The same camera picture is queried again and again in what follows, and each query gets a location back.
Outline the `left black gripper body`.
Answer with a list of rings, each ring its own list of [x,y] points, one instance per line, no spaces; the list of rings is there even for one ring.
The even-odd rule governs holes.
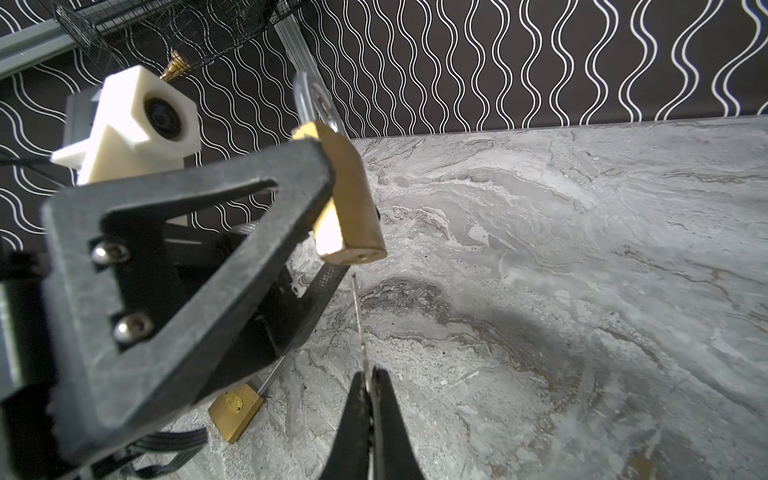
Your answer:
[[[185,286],[192,292],[197,290],[212,274],[213,265],[221,263],[253,228],[234,227],[230,232],[214,234],[169,227],[169,246],[195,252],[181,254],[184,259],[179,267]],[[78,474],[81,468],[58,458],[52,421],[46,412],[56,372],[41,293],[43,258],[45,255],[36,252],[1,248],[1,479],[60,479]],[[205,396],[235,380],[245,380],[277,360],[265,325],[272,300],[276,300],[274,288],[214,370],[212,385],[203,390]],[[85,467],[73,478],[103,479],[119,470],[129,478],[163,478],[192,460],[208,439],[205,428],[151,433]],[[133,466],[150,453],[175,456],[165,464]]]

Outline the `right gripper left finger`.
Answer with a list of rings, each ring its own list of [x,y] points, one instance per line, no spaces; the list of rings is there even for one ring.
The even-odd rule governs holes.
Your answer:
[[[365,480],[369,476],[371,407],[364,374],[351,383],[334,443],[319,479]]]

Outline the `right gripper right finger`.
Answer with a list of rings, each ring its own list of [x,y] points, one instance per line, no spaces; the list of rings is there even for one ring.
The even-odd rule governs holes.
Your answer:
[[[416,460],[391,382],[384,369],[375,367],[370,384],[372,412],[373,478],[420,479],[423,472]]]

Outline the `small brass padlock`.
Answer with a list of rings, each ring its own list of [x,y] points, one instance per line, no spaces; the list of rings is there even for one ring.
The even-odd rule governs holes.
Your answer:
[[[317,254],[327,263],[342,266],[384,259],[387,249],[363,160],[323,82],[299,71],[293,95],[299,118],[293,138],[318,141],[335,173],[332,196],[313,227]]]

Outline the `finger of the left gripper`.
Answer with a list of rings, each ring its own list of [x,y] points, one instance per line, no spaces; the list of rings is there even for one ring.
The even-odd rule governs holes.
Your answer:
[[[51,273],[44,300],[57,381],[60,458],[90,465],[217,395],[209,384],[295,247],[335,175],[316,140],[199,168],[59,191],[42,207]],[[276,188],[256,228],[189,292],[168,220]]]
[[[299,295],[293,289],[294,278],[284,266],[252,320],[257,338],[272,348],[275,357],[303,346],[348,270],[348,266],[324,263]]]

